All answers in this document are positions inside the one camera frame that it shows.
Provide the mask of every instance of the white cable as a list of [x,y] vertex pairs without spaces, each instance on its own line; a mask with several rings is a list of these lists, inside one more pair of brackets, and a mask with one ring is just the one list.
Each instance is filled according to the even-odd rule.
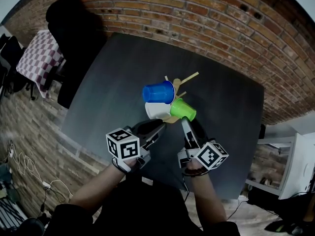
[[[14,150],[13,154],[16,154],[16,159],[15,159],[14,156],[13,156],[13,160],[14,160],[15,163],[18,165],[20,173],[21,173],[22,175],[25,175],[26,169],[28,169],[29,172],[30,172],[33,176],[35,176],[42,184],[44,184],[44,182],[42,181],[42,179],[41,179],[41,177],[40,177],[40,174],[39,174],[39,172],[38,172],[38,170],[37,170],[37,168],[36,168],[35,163],[34,163],[28,156],[24,155],[23,152],[21,152],[21,153],[19,154],[19,156],[18,156],[17,153],[16,153],[15,146],[14,146],[13,143],[12,143],[11,146],[10,146],[10,150],[11,150],[11,149]],[[24,160],[24,172],[22,172],[22,171],[21,171],[21,168],[20,168],[20,162],[21,162],[21,158],[20,158],[20,157],[21,157],[21,155],[22,155],[23,160]],[[34,170],[36,170],[38,176],[36,176],[36,175],[33,173]],[[67,188],[67,190],[69,191],[70,195],[73,196],[73,194],[72,194],[71,191],[69,190],[68,186],[66,186],[66,184],[65,184],[64,182],[62,182],[61,180],[57,179],[57,180],[51,181],[51,183],[50,183],[49,185],[51,185],[53,182],[61,182],[61,183]]]
[[[20,173],[21,173],[22,175],[25,175],[26,169],[28,169],[29,172],[30,172],[33,176],[35,176],[39,181],[43,182],[42,179],[41,179],[41,177],[40,177],[40,174],[39,174],[39,172],[38,172],[38,170],[37,170],[37,168],[36,168],[35,163],[34,163],[27,155],[24,155],[23,152],[21,152],[21,153],[19,154],[19,156],[18,156],[17,153],[16,153],[16,150],[15,150],[14,144],[11,144],[10,150],[11,150],[12,148],[14,149],[14,154],[16,154],[16,159],[15,159],[14,156],[13,156],[13,160],[14,160],[15,163],[18,165]],[[20,168],[21,155],[22,155],[23,161],[24,161],[24,173],[21,171],[21,168]],[[36,176],[36,175],[33,173],[33,172],[34,172],[34,169],[36,170],[38,176]]]
[[71,191],[69,190],[68,186],[66,186],[66,184],[64,182],[62,182],[61,180],[57,179],[57,180],[53,180],[50,182],[50,185],[53,183],[53,182],[61,182],[63,183],[63,185],[67,188],[67,190],[69,191],[69,193],[71,194],[71,196],[73,196],[73,194],[71,193]]

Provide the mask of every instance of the person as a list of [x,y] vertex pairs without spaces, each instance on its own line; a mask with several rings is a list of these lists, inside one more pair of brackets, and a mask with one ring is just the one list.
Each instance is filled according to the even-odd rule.
[[[132,167],[135,160],[126,163]],[[190,170],[201,167],[196,159],[188,163]],[[132,174],[127,174],[126,180],[121,182],[124,176],[119,167],[109,165],[81,187],[69,204],[56,207],[44,235],[165,232],[240,235],[236,224],[227,222],[225,210],[208,174],[191,178],[203,231],[190,220],[180,190],[156,181],[151,186]],[[92,216],[101,206],[101,213],[93,223]]]

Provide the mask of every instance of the black chair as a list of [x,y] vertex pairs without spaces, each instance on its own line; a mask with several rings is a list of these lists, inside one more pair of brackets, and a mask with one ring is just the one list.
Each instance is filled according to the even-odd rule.
[[28,84],[27,90],[31,87],[31,99],[35,100],[33,97],[33,87],[34,82],[30,79],[26,78],[22,74],[18,73],[16,70],[16,66],[19,63],[25,49],[22,49],[19,45],[19,42],[15,36],[10,37],[10,39],[6,42],[5,46],[1,50],[0,55],[9,63],[10,69],[8,75],[4,80],[3,85],[3,95],[5,96],[5,92],[9,93],[18,92],[23,89],[23,87]]
[[47,10],[48,29],[57,41],[66,60],[63,75],[49,73],[48,88],[52,80],[62,82],[58,103],[65,108],[70,104],[95,57],[106,42],[99,29],[101,20],[88,12],[81,0],[58,0]]
[[7,37],[5,34],[2,34],[0,37],[0,49],[3,48],[3,46],[6,44],[6,42],[9,40],[10,37]]

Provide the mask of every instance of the checkered tablecloth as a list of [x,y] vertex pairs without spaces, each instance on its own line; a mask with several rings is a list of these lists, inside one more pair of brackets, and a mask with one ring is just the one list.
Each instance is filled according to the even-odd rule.
[[34,81],[41,96],[48,98],[48,91],[44,89],[47,75],[62,60],[63,55],[52,34],[48,30],[40,30],[25,50],[16,70]]

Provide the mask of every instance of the black cable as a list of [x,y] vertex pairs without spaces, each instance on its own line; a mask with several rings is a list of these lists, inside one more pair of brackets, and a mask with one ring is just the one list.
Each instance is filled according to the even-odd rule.
[[246,202],[247,203],[247,201],[241,201],[239,204],[238,204],[238,206],[237,206],[237,208],[236,208],[236,210],[227,218],[227,220],[229,220],[235,213],[236,213],[236,211],[237,211],[237,209],[238,209],[238,207],[240,207],[240,205],[242,204],[242,203],[244,203],[244,202]]

